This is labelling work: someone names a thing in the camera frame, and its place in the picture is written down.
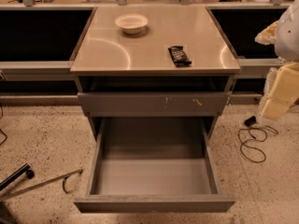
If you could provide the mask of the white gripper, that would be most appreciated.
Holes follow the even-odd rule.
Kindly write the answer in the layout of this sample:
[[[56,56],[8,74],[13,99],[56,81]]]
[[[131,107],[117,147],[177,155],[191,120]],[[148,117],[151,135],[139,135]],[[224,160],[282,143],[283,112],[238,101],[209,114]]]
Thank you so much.
[[[278,21],[274,21],[254,41],[262,45],[274,45],[277,41]],[[267,75],[264,96],[261,100],[261,119],[277,120],[299,99],[299,63],[271,68]]]

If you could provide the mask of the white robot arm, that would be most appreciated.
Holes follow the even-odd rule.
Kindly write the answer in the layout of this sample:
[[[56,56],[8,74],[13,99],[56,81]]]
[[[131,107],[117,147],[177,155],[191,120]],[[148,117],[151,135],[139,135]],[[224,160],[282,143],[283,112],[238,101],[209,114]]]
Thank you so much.
[[[273,44],[282,61],[290,62],[279,69],[271,68],[259,104],[258,121],[278,120],[299,99],[299,0],[294,2],[273,22],[256,35],[263,45]]]

